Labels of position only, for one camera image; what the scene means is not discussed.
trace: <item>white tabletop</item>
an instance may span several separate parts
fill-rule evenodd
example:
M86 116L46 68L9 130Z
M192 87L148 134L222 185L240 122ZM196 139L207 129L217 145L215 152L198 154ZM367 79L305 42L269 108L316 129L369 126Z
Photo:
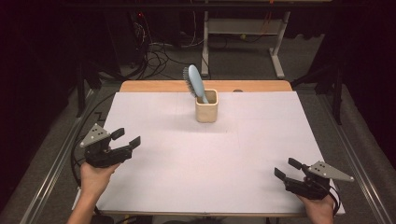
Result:
M303 204L277 167L322 161L296 92L220 92L218 120L199 123L187 92L118 92L105 129L141 146L111 177L98 208L108 213L299 216Z

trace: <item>pen holder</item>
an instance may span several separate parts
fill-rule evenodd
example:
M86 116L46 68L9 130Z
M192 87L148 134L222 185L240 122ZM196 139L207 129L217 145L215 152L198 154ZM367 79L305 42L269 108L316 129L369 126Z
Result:
M195 99L195 117L198 122L215 122L218 118L218 92L216 90L205 90L205 96L209 104L204 104L201 97Z

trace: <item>human hand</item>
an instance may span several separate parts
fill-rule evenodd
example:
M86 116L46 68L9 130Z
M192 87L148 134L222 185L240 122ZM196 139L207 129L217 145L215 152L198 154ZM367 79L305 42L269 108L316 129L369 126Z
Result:
M330 195L322 200L309 200L303 196L296 196L304 203L305 211L314 224L332 224L334 201Z
M90 196L98 200L105 191L111 175L120 166L120 163L107 168L94 168L87 162L82 163L81 172L81 196Z

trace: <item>hairbrush bristles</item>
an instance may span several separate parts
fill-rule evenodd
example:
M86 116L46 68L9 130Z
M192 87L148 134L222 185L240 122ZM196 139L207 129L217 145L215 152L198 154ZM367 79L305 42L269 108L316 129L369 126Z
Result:
M192 83L190 81L189 68L188 67L185 67L183 69L183 78L184 78L184 81L186 81L187 87L189 88L189 91L190 91L191 95L193 97L197 97L197 94L195 93L194 87L192 86Z

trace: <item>human arm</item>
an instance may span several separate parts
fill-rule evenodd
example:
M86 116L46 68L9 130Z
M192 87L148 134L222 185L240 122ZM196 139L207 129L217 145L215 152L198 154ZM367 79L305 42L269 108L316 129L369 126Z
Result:
M111 175L119 167L115 164L107 168L94 168L84 162L81 165L81 192L78 202L68 219L68 224L89 224L93 209L105 191Z
M322 200L309 200L296 195L305 205L305 211L313 224L333 224L332 212L334 201L330 195Z

